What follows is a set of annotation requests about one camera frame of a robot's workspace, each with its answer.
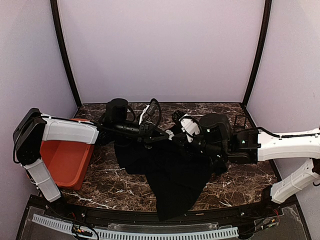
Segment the black t-shirt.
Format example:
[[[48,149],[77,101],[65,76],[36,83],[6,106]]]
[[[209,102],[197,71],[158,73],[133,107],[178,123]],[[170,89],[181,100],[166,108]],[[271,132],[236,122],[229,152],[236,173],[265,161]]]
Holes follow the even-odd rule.
[[[173,140],[144,144],[127,137],[114,141],[117,163],[128,174],[144,175],[156,197],[156,210],[178,212],[190,210],[212,174],[222,174],[227,168],[219,155],[223,142],[206,145],[201,154],[182,156]]]

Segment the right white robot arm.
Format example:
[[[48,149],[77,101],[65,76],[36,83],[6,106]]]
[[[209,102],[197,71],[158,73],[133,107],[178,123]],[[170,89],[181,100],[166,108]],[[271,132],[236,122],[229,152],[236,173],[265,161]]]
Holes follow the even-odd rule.
[[[226,115],[210,113],[200,120],[180,111],[172,119],[186,134],[184,146],[209,157],[217,174],[227,162],[256,164],[274,159],[305,158],[306,161],[285,179],[266,187],[255,213],[266,217],[275,204],[314,184],[320,178],[320,130],[272,133],[263,127],[232,132]]]

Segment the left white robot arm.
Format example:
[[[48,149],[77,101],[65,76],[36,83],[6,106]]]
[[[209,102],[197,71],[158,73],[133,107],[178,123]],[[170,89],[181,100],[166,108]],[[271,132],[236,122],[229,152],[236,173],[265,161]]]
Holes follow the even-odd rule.
[[[128,120],[127,113],[132,110],[126,99],[114,98],[106,104],[99,121],[94,122],[54,117],[41,113],[38,108],[31,108],[14,130],[13,162],[25,168],[58,217],[67,218],[71,208],[60,199],[61,191],[45,166],[40,153],[42,142],[64,141],[103,146],[118,137],[144,144],[169,138],[158,123],[146,122],[143,117],[138,122]]]

